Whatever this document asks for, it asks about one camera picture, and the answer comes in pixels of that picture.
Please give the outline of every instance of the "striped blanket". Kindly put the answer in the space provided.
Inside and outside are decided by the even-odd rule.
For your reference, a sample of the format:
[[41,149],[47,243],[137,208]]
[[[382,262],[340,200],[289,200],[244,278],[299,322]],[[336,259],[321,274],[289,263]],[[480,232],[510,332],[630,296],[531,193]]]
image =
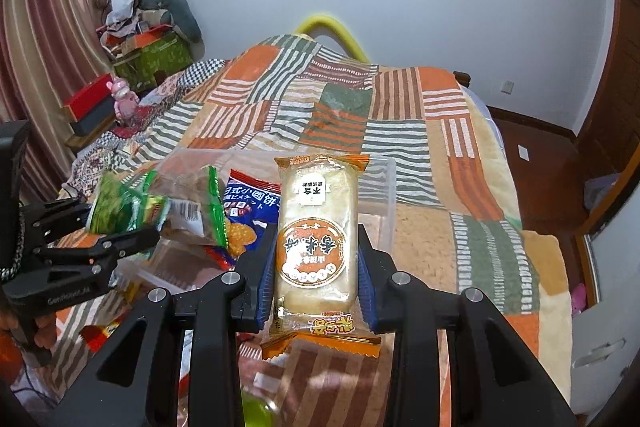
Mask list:
[[[363,64],[299,36],[248,49],[169,110],[122,169],[188,148],[375,153],[395,158],[398,206],[392,256],[429,286],[477,286],[506,315],[568,399],[570,297],[558,242],[522,230],[515,188],[494,134],[452,74]],[[375,185],[376,173],[367,183]],[[92,241],[81,232],[67,245]],[[63,392],[86,363],[76,337],[118,297],[61,319],[52,381]],[[446,342],[441,424],[450,425]],[[241,349],[241,378],[281,410],[284,425],[382,424],[392,335],[378,359],[308,344],[269,362]]]

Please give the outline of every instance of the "cable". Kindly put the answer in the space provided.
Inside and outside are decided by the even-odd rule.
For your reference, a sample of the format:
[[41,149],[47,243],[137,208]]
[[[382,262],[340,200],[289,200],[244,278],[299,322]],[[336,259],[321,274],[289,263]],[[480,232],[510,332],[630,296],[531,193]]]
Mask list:
[[29,376],[29,368],[27,367],[27,365],[24,362],[22,363],[22,368],[24,370],[24,378],[26,378],[27,384],[29,386],[28,387],[21,387],[20,389],[16,389],[15,391],[13,391],[13,393],[17,394],[17,393],[23,393],[24,391],[31,391],[39,399],[42,400],[43,404],[48,409],[55,409],[57,407],[57,405],[58,405],[57,402],[54,399],[52,399],[52,397],[47,396],[47,394],[45,394],[45,393],[41,393],[40,391],[38,391],[35,388],[35,386],[33,385],[33,382],[31,381],[31,377]]
[[22,249],[24,248],[24,214],[22,210],[18,210],[18,219],[20,220],[20,230],[18,230],[18,239],[15,245],[14,261],[10,268],[0,269],[0,282],[7,282],[12,279],[20,269],[22,263]]

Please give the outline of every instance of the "pink toy figure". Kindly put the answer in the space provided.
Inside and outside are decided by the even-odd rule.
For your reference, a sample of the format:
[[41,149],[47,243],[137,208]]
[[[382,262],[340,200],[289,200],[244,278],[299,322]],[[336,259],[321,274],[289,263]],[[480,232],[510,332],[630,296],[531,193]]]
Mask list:
[[127,123],[135,114],[140,99],[129,89],[129,83],[124,78],[116,76],[113,82],[107,82],[106,85],[111,89],[111,96],[115,99],[113,109],[116,112],[116,118],[120,123]]
[[587,286],[578,284],[571,292],[571,316],[582,313],[587,308]]

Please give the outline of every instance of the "striped curtain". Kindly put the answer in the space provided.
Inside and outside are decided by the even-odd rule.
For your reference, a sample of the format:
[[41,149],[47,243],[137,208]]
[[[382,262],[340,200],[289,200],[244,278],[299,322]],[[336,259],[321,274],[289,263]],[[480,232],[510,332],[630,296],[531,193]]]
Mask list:
[[56,197],[70,173],[61,105],[110,65],[95,29],[110,0],[0,0],[0,120],[29,119],[22,197]]

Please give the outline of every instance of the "green box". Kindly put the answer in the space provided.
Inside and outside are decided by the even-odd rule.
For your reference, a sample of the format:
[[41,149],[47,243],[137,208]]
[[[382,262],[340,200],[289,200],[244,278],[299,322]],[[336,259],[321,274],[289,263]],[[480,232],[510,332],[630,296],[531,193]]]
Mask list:
[[135,92],[153,89],[158,85],[154,73],[166,76],[182,71],[193,64],[187,42],[169,32],[156,42],[130,52],[113,65],[118,76],[126,78]]

